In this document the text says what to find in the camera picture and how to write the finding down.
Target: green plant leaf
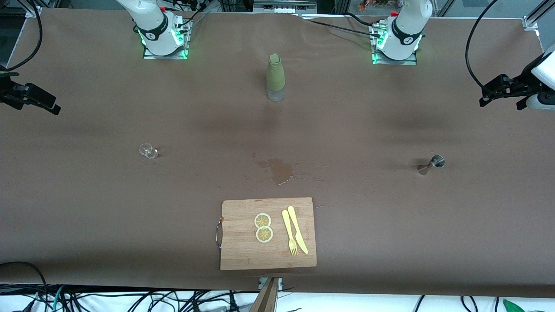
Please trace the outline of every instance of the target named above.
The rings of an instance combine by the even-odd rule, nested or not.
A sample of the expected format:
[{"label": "green plant leaf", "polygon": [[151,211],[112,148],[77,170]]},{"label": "green plant leaf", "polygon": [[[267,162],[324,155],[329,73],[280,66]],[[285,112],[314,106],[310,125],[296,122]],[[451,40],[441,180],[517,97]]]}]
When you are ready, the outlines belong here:
[{"label": "green plant leaf", "polygon": [[503,299],[503,305],[505,306],[505,310],[507,310],[507,312],[524,312],[521,307],[507,299]]}]

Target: water bottle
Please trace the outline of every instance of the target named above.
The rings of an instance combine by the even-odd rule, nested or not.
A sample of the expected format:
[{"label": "water bottle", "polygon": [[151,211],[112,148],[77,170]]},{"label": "water bottle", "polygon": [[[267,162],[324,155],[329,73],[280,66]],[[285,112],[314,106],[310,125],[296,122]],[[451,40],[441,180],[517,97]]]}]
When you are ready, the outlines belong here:
[{"label": "water bottle", "polygon": [[285,72],[279,54],[270,55],[266,70],[266,90],[268,98],[280,101],[285,97]]}]

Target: metal handle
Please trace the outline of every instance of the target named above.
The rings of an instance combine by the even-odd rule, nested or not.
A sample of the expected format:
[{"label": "metal handle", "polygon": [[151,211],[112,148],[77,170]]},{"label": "metal handle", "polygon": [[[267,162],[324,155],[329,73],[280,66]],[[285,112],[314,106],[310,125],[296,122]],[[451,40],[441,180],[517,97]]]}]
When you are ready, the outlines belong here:
[{"label": "metal handle", "polygon": [[222,217],[220,217],[220,221],[216,224],[216,244],[218,245],[218,251],[221,251],[221,241],[224,239],[224,227],[221,225]]}]

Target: cutting board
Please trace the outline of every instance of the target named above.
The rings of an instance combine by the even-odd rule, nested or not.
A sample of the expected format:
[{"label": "cutting board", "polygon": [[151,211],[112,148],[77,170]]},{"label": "cutting board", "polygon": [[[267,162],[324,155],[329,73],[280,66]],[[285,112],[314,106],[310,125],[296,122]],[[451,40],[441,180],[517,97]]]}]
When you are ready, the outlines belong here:
[{"label": "cutting board", "polygon": [[[292,256],[289,237],[281,212],[295,207],[299,228],[309,253]],[[256,239],[255,217],[270,215],[274,236],[267,243]],[[295,236],[295,227],[291,222]],[[303,268],[316,266],[316,237],[314,235],[314,207],[312,198],[271,198],[225,200],[221,205],[220,270],[254,270]]]}]

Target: yellow knife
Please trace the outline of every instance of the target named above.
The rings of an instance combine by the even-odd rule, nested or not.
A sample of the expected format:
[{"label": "yellow knife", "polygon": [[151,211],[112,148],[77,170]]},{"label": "yellow knife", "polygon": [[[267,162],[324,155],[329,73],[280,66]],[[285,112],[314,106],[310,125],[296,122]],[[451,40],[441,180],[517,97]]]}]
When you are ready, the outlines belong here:
[{"label": "yellow knife", "polygon": [[295,226],[295,239],[299,244],[299,247],[304,251],[305,254],[309,253],[309,250],[306,248],[305,241],[302,239],[301,230],[299,229],[299,224],[297,222],[297,215],[295,214],[295,208],[293,206],[287,207],[287,212],[289,212],[289,216],[293,221],[293,225]]}]

